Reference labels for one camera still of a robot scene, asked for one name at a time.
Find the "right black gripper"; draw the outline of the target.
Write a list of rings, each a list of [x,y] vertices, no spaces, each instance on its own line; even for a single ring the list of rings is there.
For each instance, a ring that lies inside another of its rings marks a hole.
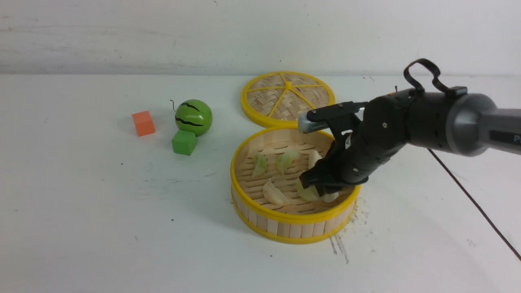
[[[322,197],[367,182],[408,142],[406,121],[412,102],[409,96],[396,95],[369,101],[357,113],[360,125],[335,139],[326,156],[299,176],[302,187],[315,186]]]

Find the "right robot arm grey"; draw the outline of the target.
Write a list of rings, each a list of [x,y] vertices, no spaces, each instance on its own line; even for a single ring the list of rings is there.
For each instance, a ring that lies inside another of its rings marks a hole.
[[[519,109],[498,108],[487,95],[405,89],[368,102],[316,108],[298,118],[298,130],[329,129],[327,154],[300,175],[320,195],[362,185],[400,149],[425,149],[474,157],[487,149],[520,154]]]

